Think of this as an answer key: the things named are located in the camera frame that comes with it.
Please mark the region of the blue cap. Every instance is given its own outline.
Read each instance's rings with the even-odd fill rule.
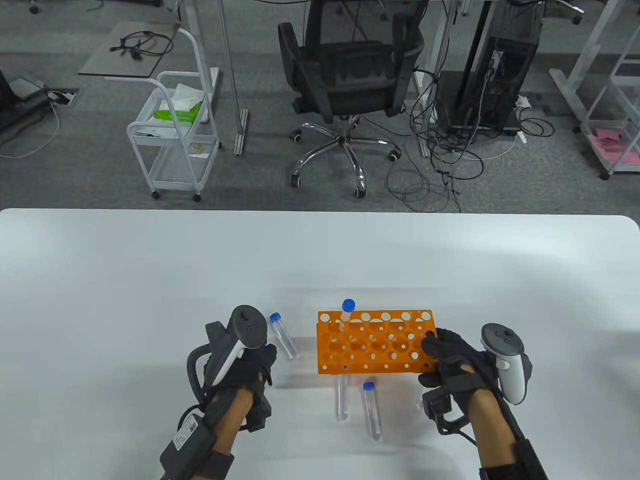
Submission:
[[[347,312],[347,313],[352,313],[352,311],[354,311],[356,309],[356,303],[351,299],[348,298],[345,301],[342,302],[342,311],[343,312]]]

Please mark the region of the black mesh chair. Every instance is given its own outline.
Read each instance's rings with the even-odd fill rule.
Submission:
[[[367,192],[352,144],[390,147],[387,158],[400,158],[400,148],[384,138],[356,138],[351,132],[359,115],[383,110],[387,116],[404,109],[413,68],[424,47],[419,24],[428,0],[311,0],[305,44],[300,46],[290,23],[278,25],[280,52],[289,86],[300,97],[297,113],[315,112],[337,131],[304,123],[291,133],[300,141],[311,129],[331,141],[298,160],[290,185],[300,186],[300,170],[309,160],[333,147],[343,148],[357,179],[356,196]]]

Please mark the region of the black glove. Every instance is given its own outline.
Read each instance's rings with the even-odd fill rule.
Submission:
[[[264,391],[264,384],[271,382],[271,367],[276,361],[278,350],[274,344],[260,348],[245,348],[241,358],[236,358],[224,378],[207,393],[229,387],[247,387],[254,393]]]
[[[473,394],[481,389],[498,392],[498,370],[495,367],[495,357],[488,352],[479,352],[460,335],[445,330],[436,329],[438,337],[433,332],[427,332],[422,341],[422,349],[438,360],[438,372],[423,373],[418,381],[424,387],[447,387],[460,410],[467,415],[469,401]],[[462,365],[469,365],[475,373],[463,370]]]

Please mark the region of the blue-capped test tube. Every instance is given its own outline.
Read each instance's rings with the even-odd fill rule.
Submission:
[[[276,332],[276,335],[280,339],[284,351],[287,353],[287,356],[293,360],[298,356],[298,350],[296,350],[295,345],[291,341],[291,337],[287,333],[287,329],[284,328],[282,324],[282,316],[278,312],[275,312],[269,317],[269,320],[271,320],[273,331]]]
[[[349,376],[338,375],[335,379],[335,415],[338,420],[349,417]]]
[[[351,319],[351,314],[356,309],[356,303],[348,298],[342,302],[342,314],[340,315],[340,319],[343,323],[347,323]]]
[[[372,381],[366,381],[362,385],[362,390],[364,390],[364,401],[367,408],[369,434],[374,440],[380,440],[382,438],[382,430],[380,428],[380,414],[378,413],[378,402],[376,400],[376,384]]]

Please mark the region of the white tabletop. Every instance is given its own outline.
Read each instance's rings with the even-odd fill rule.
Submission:
[[[437,434],[413,375],[377,377],[382,444],[363,378],[335,420],[315,323],[351,297],[430,308],[477,347],[484,323],[511,326],[534,364],[513,410],[549,478],[635,479],[638,404],[605,360],[640,330],[639,246],[612,216],[0,212],[0,478],[157,480],[194,403],[187,354],[248,303],[279,311],[302,356],[274,366],[273,416],[239,436],[229,479],[476,480],[474,448]]]

